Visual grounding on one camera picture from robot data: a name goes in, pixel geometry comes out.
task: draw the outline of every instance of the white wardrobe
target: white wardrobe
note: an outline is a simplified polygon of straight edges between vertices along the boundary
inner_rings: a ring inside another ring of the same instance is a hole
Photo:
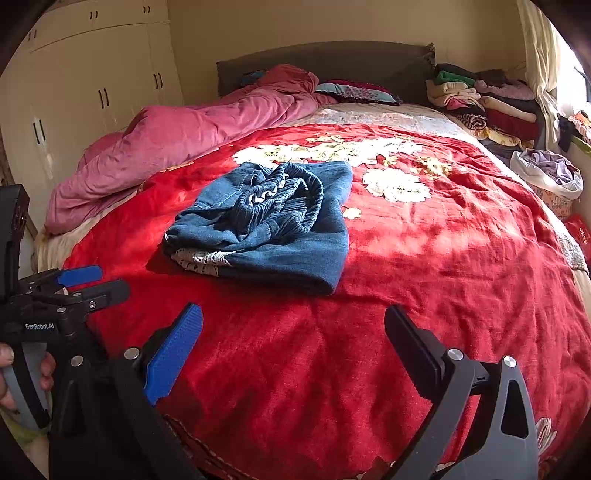
[[[0,131],[37,229],[92,142],[145,106],[182,104],[165,0],[56,3],[0,77]]]

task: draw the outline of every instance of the dark gray headboard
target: dark gray headboard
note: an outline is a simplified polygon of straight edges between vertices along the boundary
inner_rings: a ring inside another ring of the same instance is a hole
[[[429,105],[425,80],[435,67],[435,47],[382,41],[330,41],[274,48],[217,63],[218,91],[226,95],[242,75],[289,63],[320,81],[350,80],[382,85],[406,103]]]

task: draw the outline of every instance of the denim garment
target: denim garment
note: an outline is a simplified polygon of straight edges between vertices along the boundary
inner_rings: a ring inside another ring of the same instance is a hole
[[[183,268],[330,294],[349,250],[345,162],[245,163],[203,189],[164,235]]]

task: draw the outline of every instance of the red packaging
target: red packaging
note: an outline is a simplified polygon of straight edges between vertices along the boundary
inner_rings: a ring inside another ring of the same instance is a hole
[[[583,250],[585,261],[591,261],[591,232],[583,218],[574,213],[564,221],[564,225]]]

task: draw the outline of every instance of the purple cloth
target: purple cloth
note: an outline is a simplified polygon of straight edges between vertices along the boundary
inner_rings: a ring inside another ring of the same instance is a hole
[[[110,135],[91,145],[78,171],[53,190],[45,222],[47,231],[58,235],[76,228],[160,170],[337,103],[315,93],[316,85],[318,78],[313,73],[283,64],[254,85],[212,105],[144,108],[123,136]]]
[[[566,158],[549,150],[532,150],[526,148],[521,158],[536,165],[558,185],[564,185],[574,180],[574,172],[578,169]]]
[[[494,93],[500,97],[513,98],[515,100],[533,100],[535,98],[534,92],[521,82],[506,83],[501,87],[494,87],[487,85],[484,80],[477,80],[474,88],[478,93]]]

